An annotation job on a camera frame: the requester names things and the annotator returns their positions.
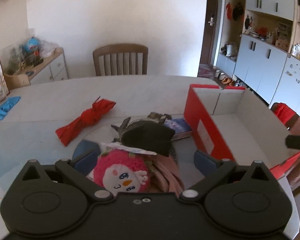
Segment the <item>pink round plush toy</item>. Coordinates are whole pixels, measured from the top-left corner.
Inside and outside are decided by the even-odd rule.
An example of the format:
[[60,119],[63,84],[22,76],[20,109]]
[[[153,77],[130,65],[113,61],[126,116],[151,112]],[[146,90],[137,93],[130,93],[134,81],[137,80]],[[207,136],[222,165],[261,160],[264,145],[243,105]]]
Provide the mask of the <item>pink round plush toy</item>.
[[123,150],[102,153],[93,170],[94,182],[113,195],[140,193],[149,186],[149,170],[140,154]]

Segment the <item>blue card box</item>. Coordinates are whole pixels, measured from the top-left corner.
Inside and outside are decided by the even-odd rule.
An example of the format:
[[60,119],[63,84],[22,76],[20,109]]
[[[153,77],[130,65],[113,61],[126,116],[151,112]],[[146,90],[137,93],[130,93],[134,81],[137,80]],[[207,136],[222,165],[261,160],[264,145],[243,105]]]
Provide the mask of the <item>blue card box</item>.
[[175,131],[172,141],[188,138],[192,135],[192,128],[183,118],[170,119],[164,122],[164,125]]

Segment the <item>pink fleece garment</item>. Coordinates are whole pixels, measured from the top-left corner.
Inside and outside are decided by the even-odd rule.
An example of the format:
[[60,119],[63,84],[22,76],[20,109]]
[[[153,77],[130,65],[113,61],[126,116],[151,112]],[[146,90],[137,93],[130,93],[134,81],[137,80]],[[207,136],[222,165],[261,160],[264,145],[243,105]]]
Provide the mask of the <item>pink fleece garment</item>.
[[146,193],[174,193],[178,197],[185,190],[179,167],[171,156],[148,155],[143,159],[150,179]]

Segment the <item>red and white cardboard box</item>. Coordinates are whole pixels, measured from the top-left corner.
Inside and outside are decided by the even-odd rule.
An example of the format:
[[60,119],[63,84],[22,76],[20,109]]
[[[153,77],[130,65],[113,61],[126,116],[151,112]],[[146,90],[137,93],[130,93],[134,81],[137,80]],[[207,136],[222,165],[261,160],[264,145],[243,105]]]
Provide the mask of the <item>red and white cardboard box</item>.
[[279,165],[298,152],[285,146],[289,132],[274,113],[245,88],[191,84],[184,118],[200,150],[239,165],[260,160],[271,169],[292,203],[292,216],[284,234],[295,239],[300,231],[300,218],[289,182]]

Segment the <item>black polka dot cloth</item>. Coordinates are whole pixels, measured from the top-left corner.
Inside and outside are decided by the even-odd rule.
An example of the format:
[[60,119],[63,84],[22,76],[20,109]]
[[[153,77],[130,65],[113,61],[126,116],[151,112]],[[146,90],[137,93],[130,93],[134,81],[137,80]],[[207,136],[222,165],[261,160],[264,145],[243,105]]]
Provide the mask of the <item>black polka dot cloth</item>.
[[131,121],[131,117],[128,117],[120,126],[111,127],[119,135],[114,141],[124,146],[155,152],[165,157],[170,155],[175,131],[159,122],[146,119]]

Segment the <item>brown scrunchie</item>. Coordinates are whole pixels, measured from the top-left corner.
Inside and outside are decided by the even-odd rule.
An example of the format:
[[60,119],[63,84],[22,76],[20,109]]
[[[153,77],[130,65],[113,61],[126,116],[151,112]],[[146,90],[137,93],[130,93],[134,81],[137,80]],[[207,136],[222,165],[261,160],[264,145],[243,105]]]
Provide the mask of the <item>brown scrunchie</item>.
[[169,114],[160,114],[156,112],[151,112],[147,118],[153,120],[156,123],[163,125],[166,120],[171,120],[172,117]]

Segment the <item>red cloth on chair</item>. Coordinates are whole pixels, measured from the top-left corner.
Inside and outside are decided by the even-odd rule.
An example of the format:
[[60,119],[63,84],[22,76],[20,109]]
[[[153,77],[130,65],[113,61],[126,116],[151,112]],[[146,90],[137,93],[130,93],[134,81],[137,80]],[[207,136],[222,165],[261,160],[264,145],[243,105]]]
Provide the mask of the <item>red cloth on chair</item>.
[[299,118],[299,115],[285,103],[274,103],[271,107],[271,111],[287,129],[291,129]]

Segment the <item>white drawer cabinet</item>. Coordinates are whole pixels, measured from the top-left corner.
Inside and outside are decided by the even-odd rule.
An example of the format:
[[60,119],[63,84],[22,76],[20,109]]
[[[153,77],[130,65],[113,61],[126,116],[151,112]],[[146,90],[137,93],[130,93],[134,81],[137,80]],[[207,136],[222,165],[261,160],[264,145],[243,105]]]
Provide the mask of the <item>white drawer cabinet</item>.
[[28,67],[22,71],[26,71],[31,85],[62,81],[69,78],[64,50],[61,47],[56,48],[50,57],[44,58],[41,64]]

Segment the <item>red patterned rug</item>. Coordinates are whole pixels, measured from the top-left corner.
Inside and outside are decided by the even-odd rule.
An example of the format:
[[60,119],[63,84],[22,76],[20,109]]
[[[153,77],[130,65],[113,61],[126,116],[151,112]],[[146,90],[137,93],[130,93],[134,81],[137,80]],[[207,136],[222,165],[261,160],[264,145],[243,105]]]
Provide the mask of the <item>red patterned rug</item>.
[[215,69],[209,64],[200,64],[198,69],[198,77],[213,79],[215,77]]

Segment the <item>blue rubber glove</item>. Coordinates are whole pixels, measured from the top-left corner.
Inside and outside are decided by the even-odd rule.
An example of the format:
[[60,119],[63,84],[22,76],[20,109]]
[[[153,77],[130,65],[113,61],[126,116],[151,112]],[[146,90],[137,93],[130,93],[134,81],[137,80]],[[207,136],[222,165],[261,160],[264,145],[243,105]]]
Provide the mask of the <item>blue rubber glove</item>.
[[4,120],[8,112],[21,100],[20,96],[7,98],[0,104],[0,120]]

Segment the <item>cardboard box on cabinet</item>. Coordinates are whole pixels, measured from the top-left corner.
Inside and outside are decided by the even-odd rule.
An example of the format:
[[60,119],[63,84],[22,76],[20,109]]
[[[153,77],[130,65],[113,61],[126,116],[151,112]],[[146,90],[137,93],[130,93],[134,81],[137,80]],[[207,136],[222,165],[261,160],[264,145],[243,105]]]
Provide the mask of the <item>cardboard box on cabinet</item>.
[[9,90],[27,87],[31,85],[26,71],[22,71],[18,74],[13,75],[4,74],[4,79]]

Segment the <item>wooden slat chair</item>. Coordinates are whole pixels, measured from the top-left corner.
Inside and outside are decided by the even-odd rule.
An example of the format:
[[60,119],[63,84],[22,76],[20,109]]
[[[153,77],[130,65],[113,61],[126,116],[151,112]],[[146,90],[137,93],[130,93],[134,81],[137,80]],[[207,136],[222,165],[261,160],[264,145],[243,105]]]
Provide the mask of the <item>wooden slat chair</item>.
[[93,51],[96,76],[146,75],[148,47],[135,43],[107,45]]

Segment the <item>brown door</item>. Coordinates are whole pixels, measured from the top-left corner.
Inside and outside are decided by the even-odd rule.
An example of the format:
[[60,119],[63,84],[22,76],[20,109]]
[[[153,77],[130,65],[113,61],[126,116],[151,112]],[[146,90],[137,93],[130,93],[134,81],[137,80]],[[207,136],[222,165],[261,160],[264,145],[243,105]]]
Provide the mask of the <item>brown door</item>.
[[202,51],[199,66],[210,65],[215,45],[218,0],[207,0]]

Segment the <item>blue globe toy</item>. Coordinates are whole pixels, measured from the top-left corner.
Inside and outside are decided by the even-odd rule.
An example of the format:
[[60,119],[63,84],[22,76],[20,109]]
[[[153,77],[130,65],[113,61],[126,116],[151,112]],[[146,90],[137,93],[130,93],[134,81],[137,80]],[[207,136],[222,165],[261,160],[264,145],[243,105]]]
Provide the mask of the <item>blue globe toy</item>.
[[23,52],[27,55],[30,53],[34,53],[35,51],[40,51],[40,41],[32,37],[29,40],[27,40],[25,43],[23,43]]

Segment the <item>large white wall cupboard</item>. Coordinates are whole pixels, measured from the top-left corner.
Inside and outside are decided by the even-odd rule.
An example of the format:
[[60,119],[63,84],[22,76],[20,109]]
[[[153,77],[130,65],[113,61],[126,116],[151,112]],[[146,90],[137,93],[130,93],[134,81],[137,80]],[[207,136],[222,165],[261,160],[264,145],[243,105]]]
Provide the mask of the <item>large white wall cupboard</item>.
[[[215,67],[246,85],[268,105],[287,104],[300,115],[298,0],[223,0]],[[238,54],[226,57],[226,44]]]

